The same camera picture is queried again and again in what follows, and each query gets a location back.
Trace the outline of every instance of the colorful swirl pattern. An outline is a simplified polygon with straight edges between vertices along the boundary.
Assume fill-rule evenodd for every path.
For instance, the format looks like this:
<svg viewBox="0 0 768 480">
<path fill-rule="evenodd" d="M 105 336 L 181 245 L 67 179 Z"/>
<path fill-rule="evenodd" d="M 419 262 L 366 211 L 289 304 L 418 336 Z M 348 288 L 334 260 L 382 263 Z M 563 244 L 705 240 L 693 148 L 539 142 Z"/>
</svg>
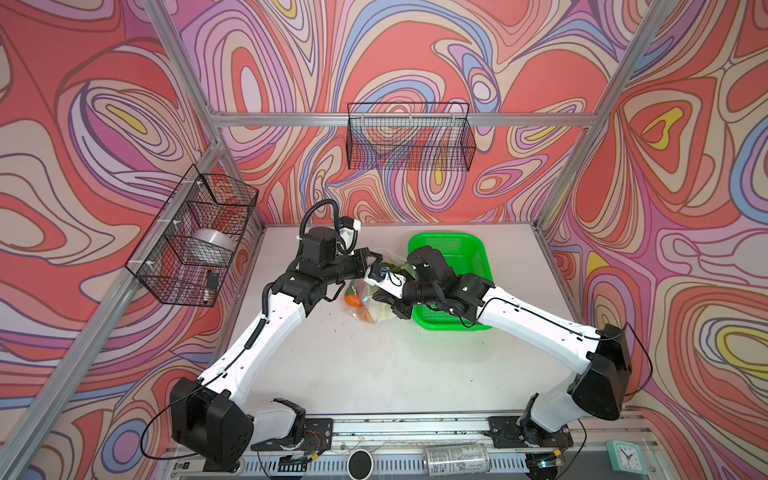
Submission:
<svg viewBox="0 0 768 480">
<path fill-rule="evenodd" d="M 681 478 L 768 478 L 768 7 L 679 2 L 545 234 Z M 633 349 L 632 385 L 647 362 Z"/>
<path fill-rule="evenodd" d="M 219 111 L 345 111 L 467 101 L 480 112 L 590 112 L 640 0 L 165 0 Z M 676 6 L 561 199 L 547 235 L 585 318 L 633 324 L 658 366 L 632 400 L 687 478 L 764 478 L 768 12 Z M 469 172 L 346 169 L 343 129 L 223 132 L 264 220 L 322 197 L 366 222 L 532 220 L 580 134 L 480 127 Z M 0 5 L 0 441 L 206 147 L 141 0 Z M 327 217 L 326 210 L 318 212 Z M 253 243 L 213 309 L 142 291 L 29 478 L 153 478 L 138 434 L 210 360 Z M 633 362 L 639 385 L 647 367 Z M 169 425 L 147 448 L 165 450 Z"/>
<path fill-rule="evenodd" d="M 218 111 L 344 112 L 352 101 L 418 110 L 414 102 L 462 100 L 477 112 L 578 113 L 594 110 L 645 8 L 629 0 L 514 8 L 222 0 L 184 6 L 174 21 Z M 232 127 L 223 135 L 261 189 L 263 219 L 294 223 L 318 195 L 370 222 L 533 220 L 578 133 L 480 127 L 469 173 L 408 174 L 348 172 L 343 128 Z M 506 171 L 505 162 L 517 166 Z"/>
<path fill-rule="evenodd" d="M 207 147 L 147 20 L 141 0 L 0 5 L 0 442 Z M 25 478 L 153 477 L 139 435 L 209 363 L 252 245 L 213 309 L 136 295 Z"/>
</svg>

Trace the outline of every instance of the clock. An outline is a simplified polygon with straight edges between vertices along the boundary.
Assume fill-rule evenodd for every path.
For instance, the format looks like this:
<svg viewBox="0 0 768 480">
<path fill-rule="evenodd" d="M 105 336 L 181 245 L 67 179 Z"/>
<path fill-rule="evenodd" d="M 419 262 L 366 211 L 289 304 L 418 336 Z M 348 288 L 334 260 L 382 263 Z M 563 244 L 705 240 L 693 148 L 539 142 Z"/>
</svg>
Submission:
<svg viewBox="0 0 768 480">
<path fill-rule="evenodd" d="M 606 445 L 611 466 L 616 472 L 639 473 L 647 475 L 643 454 L 634 443 L 614 440 Z"/>
</svg>

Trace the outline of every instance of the black wire basket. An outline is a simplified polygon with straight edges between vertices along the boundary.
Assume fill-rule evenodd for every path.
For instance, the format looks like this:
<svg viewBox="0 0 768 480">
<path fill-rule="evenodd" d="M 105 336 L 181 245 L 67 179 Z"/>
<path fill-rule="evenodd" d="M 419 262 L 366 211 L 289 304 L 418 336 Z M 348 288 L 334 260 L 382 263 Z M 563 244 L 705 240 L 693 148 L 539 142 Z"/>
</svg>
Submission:
<svg viewBox="0 0 768 480">
<path fill-rule="evenodd" d="M 161 303 L 214 306 L 258 197 L 243 181 L 197 172 L 159 241 L 126 267 Z"/>
<path fill-rule="evenodd" d="M 469 171 L 477 149 L 463 102 L 347 104 L 350 170 Z"/>
</svg>

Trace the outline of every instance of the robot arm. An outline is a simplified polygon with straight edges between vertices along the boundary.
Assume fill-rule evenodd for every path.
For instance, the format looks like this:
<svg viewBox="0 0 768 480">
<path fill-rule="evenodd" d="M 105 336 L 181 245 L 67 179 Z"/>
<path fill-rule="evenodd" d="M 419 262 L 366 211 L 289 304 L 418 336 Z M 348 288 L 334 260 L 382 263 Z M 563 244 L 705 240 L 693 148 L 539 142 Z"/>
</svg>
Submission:
<svg viewBox="0 0 768 480">
<path fill-rule="evenodd" d="M 245 332 L 197 380 L 179 379 L 170 392 L 171 435 L 203 457 L 227 470 L 250 443 L 277 439 L 293 447 L 304 437 L 304 410 L 284 399 L 247 415 L 246 398 L 267 360 L 281 342 L 312 312 L 321 300 L 334 300 L 344 281 L 362 278 L 368 259 L 381 256 L 367 248 L 354 250 L 360 222 L 348 217 L 334 227 L 314 227 L 304 232 L 311 213 L 336 202 L 324 200 L 305 216 L 300 228 L 296 259 L 263 292 L 262 312 Z M 333 298 L 327 287 L 340 285 Z"/>
<path fill-rule="evenodd" d="M 330 204 L 334 228 L 304 232 L 309 216 Z M 170 393 L 171 435 L 219 468 L 233 468 L 247 446 L 276 439 L 287 448 L 304 436 L 304 410 L 284 399 L 247 415 L 248 393 L 266 361 L 291 331 L 321 300 L 335 300 L 344 281 L 365 278 L 381 287 L 373 299 L 392 306 L 401 318 L 414 305 L 427 305 L 471 323 L 484 323 L 518 336 L 549 352 L 573 373 L 560 385 L 528 402 L 518 420 L 520 438 L 529 445 L 544 440 L 565 423 L 585 415 L 617 419 L 631 374 L 624 331 L 603 331 L 551 315 L 506 293 L 489 280 L 456 276 L 442 254 L 431 247 L 411 253 L 413 278 L 384 267 L 382 256 L 367 248 L 355 250 L 360 223 L 338 218 L 338 206 L 322 200 L 310 208 L 300 227 L 294 261 L 267 285 L 262 313 L 237 341 L 195 381 L 179 379 Z M 369 258 L 376 261 L 369 266 Z M 340 285 L 333 298 L 327 287 Z"/>
<path fill-rule="evenodd" d="M 521 439 L 542 445 L 551 433 L 580 417 L 619 418 L 632 373 L 622 329 L 606 325 L 600 331 L 570 322 L 515 298 L 480 276 L 457 276 L 443 255 L 431 247 L 413 251 L 408 262 L 415 279 L 380 263 L 369 268 L 366 282 L 381 288 L 374 300 L 388 303 L 401 318 L 410 318 L 414 305 L 426 305 L 460 317 L 462 322 L 466 319 L 472 323 L 470 327 L 475 323 L 493 326 L 550 353 L 571 369 L 563 382 L 528 402 L 518 420 Z"/>
</svg>

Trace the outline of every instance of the plastic bag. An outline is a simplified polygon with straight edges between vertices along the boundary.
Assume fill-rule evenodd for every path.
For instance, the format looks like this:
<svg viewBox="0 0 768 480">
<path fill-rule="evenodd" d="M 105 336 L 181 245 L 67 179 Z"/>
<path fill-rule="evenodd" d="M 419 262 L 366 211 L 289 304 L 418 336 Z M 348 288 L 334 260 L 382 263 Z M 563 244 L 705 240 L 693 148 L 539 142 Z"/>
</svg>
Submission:
<svg viewBox="0 0 768 480">
<path fill-rule="evenodd" d="M 376 252 L 381 253 L 384 257 L 382 262 L 388 263 L 393 269 L 398 267 L 408 270 L 413 274 L 411 266 L 394 253 L 388 250 L 377 250 Z M 346 292 L 344 292 L 346 312 L 366 323 L 379 323 L 389 319 L 396 319 L 397 315 L 392 312 L 392 308 L 389 305 L 377 302 L 372 298 L 373 294 L 378 290 L 377 286 L 370 286 L 363 279 L 351 280 L 346 288 Z"/>
</svg>

